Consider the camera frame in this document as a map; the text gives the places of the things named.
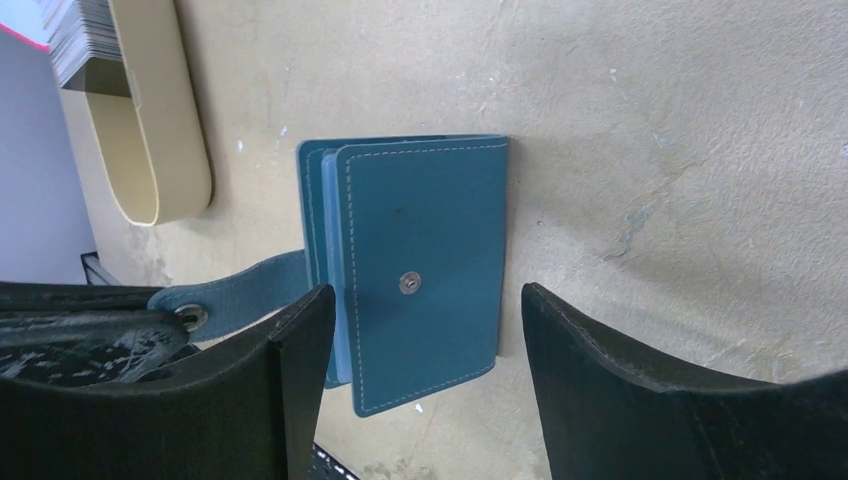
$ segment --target blue strap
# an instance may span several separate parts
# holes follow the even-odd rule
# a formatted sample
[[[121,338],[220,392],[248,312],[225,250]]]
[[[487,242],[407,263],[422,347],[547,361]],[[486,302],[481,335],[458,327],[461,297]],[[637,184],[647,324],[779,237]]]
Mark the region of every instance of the blue strap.
[[[150,298],[147,308],[173,312],[183,305],[202,306],[208,319],[189,334],[191,342],[202,342],[246,327],[307,290],[306,256],[297,250],[220,280],[165,288]]]

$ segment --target white wall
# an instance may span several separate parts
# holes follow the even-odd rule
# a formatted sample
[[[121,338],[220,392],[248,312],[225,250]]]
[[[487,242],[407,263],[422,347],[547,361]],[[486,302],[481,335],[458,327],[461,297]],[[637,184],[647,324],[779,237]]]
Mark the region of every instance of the white wall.
[[[0,32],[0,281],[85,283],[94,250],[49,57]]]

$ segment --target stack of cards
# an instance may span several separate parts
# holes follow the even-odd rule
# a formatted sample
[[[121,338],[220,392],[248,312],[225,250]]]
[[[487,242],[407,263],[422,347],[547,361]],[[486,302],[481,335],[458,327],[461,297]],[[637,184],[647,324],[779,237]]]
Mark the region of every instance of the stack of cards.
[[[108,0],[38,0],[62,88],[130,97]]]

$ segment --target beige wall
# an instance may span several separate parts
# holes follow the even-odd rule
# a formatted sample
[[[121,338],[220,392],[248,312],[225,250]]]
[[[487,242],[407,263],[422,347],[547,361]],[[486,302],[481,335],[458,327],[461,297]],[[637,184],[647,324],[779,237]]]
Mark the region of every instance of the beige wall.
[[[848,365],[846,1],[178,5],[216,199],[96,231],[124,282],[298,248],[302,139],[513,138],[498,366],[421,413],[361,420],[327,392],[317,439],[365,478],[548,478],[518,310],[531,280],[711,368],[787,382]]]

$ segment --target metal snap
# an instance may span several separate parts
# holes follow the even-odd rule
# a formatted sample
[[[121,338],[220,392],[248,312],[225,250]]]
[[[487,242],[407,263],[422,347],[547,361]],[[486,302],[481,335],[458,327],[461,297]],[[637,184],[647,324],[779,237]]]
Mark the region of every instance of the metal snap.
[[[174,313],[180,317],[183,321],[183,328],[189,333],[202,327],[209,320],[209,313],[203,308],[203,305],[196,303],[183,305],[174,310]]]
[[[421,288],[421,275],[416,272],[406,272],[400,277],[398,286],[404,295],[412,295]]]

